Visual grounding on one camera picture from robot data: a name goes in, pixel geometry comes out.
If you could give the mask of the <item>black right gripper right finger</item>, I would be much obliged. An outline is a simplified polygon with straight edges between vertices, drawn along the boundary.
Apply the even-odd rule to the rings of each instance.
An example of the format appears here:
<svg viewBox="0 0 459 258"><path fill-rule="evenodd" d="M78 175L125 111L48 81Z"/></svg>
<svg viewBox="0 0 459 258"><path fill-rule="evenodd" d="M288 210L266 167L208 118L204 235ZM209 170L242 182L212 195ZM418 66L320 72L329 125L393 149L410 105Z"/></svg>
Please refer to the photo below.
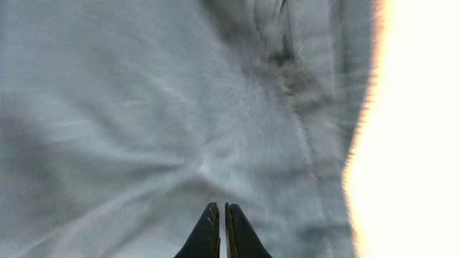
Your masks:
<svg viewBox="0 0 459 258"><path fill-rule="evenodd" d="M228 258L272 258L238 204L225 204Z"/></svg>

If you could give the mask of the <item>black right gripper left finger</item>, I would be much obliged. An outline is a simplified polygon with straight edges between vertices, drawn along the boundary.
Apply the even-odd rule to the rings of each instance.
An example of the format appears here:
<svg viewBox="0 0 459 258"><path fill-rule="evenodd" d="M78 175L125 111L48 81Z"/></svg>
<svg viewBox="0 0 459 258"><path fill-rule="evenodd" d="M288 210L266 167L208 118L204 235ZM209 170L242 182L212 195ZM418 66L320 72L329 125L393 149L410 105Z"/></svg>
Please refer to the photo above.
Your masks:
<svg viewBox="0 0 459 258"><path fill-rule="evenodd" d="M219 209L209 203L174 258L219 258Z"/></svg>

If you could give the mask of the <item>navy blue denim shorts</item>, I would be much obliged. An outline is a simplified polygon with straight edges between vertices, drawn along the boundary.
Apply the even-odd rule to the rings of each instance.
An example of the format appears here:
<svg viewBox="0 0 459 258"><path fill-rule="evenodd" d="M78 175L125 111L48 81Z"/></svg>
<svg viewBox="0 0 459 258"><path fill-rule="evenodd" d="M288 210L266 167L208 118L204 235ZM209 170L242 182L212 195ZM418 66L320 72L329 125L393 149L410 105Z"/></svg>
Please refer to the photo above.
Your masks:
<svg viewBox="0 0 459 258"><path fill-rule="evenodd" d="M172 257L210 202L352 257L372 2L3 1L1 255Z"/></svg>

